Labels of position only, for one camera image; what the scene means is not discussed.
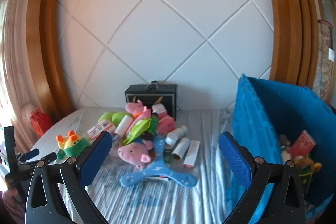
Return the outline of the red handbag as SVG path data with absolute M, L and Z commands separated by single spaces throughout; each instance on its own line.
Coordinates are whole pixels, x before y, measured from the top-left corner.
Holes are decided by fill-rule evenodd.
M 31 112 L 30 124 L 38 137 L 42 137 L 54 125 L 51 118 L 38 107 Z

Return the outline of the pink white tissue pack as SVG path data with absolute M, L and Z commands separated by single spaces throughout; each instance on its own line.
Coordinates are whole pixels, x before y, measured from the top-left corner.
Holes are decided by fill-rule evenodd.
M 116 126 L 109 120 L 104 119 L 91 129 L 89 129 L 87 131 L 87 134 L 91 139 L 96 139 L 103 131 L 112 134 L 115 132 L 115 130 Z

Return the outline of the black gift box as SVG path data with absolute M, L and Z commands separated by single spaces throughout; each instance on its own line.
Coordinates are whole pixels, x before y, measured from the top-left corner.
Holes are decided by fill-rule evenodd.
M 158 104 L 157 100 L 161 97 L 160 103 L 163 104 L 168 115 L 176 119 L 177 85 L 160 84 L 158 81 L 152 81 L 149 84 L 130 85 L 125 91 L 127 103 L 140 100 L 146 107 Z

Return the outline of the pink pig plush blue body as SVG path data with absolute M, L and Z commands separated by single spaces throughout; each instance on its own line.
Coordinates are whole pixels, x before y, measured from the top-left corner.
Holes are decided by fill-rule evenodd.
M 142 140 L 141 143 L 132 142 L 118 149 L 119 157 L 137 168 L 143 168 L 144 165 L 151 162 L 150 151 L 154 148 L 153 142 Z

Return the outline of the brown green-label medicine bottle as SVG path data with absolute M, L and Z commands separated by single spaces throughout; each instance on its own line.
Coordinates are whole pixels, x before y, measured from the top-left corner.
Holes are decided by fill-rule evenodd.
M 149 128 L 142 134 L 142 139 L 152 141 L 154 136 L 157 134 L 157 125 L 159 122 L 158 114 L 153 113 L 151 115 L 151 121 Z

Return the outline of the green yellow dinosaur plush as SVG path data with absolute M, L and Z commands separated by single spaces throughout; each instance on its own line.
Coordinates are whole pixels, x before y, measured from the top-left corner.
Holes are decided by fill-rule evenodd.
M 91 144 L 87 138 L 80 137 L 74 130 L 69 130 L 66 136 L 57 135 L 56 141 L 59 150 L 58 159 L 62 160 L 67 157 L 78 157 L 82 151 Z

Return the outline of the white pill bottle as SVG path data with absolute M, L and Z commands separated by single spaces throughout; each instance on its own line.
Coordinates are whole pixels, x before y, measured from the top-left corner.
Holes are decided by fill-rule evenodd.
M 187 134 L 187 132 L 188 132 L 188 129 L 186 126 L 181 126 L 179 128 L 176 128 L 166 135 L 165 143 L 168 146 L 173 147 L 177 143 L 177 141 L 179 141 L 181 138 L 183 138 Z

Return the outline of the blue plastic storage crate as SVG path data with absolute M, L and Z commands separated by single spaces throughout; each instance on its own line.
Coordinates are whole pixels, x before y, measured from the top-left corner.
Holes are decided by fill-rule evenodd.
M 294 142 L 303 132 L 313 139 L 312 159 L 322 165 L 307 188 L 301 184 L 305 223 L 335 223 L 334 112 L 309 88 L 240 77 L 230 134 L 252 156 L 283 165 L 288 160 L 281 157 L 281 135 Z M 249 223 L 258 223 L 272 190 L 268 184 Z

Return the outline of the green bird plush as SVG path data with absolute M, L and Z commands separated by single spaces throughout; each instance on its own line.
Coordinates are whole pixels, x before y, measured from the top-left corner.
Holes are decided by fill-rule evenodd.
M 121 121 L 123 120 L 124 116 L 130 116 L 131 117 L 131 115 L 129 113 L 126 113 L 126 112 L 108 111 L 108 112 L 105 112 L 102 116 L 100 116 L 100 118 L 98 119 L 97 122 L 100 123 L 103 120 L 108 120 L 117 127 L 121 123 Z

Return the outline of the rolled patterned carpet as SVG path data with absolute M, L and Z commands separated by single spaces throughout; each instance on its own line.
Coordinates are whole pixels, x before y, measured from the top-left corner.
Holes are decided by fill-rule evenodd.
M 326 20 L 318 20 L 317 67 L 313 91 L 325 103 L 330 103 L 334 88 L 334 29 Z

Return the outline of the wooden headboard frame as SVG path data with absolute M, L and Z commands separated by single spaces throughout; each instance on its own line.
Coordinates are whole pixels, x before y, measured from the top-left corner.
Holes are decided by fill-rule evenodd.
M 28 0 L 26 42 L 30 73 L 42 110 L 53 122 L 74 111 L 58 45 L 58 0 Z

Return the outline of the white red medicine box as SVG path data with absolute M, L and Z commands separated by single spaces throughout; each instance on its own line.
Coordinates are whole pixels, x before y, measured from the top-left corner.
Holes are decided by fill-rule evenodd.
M 200 147 L 200 141 L 198 140 L 191 141 L 189 148 L 187 150 L 185 160 L 183 162 L 184 167 L 193 168 L 195 166 L 198 157 L 199 147 Z

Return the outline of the pink pig plush orange dress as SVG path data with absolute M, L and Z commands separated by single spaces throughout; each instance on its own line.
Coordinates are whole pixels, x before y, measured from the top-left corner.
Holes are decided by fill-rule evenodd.
M 147 119 L 151 116 L 151 110 L 144 106 L 141 100 L 127 103 L 125 110 L 131 114 L 134 119 Z

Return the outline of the green wet wipes pack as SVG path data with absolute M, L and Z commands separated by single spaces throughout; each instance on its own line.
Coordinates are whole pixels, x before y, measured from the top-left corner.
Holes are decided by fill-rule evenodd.
M 133 142 L 136 138 L 138 138 L 141 134 L 143 134 L 146 130 L 149 129 L 151 124 L 151 119 L 142 119 L 139 120 L 127 134 L 126 138 L 122 142 L 122 146 L 128 145 Z

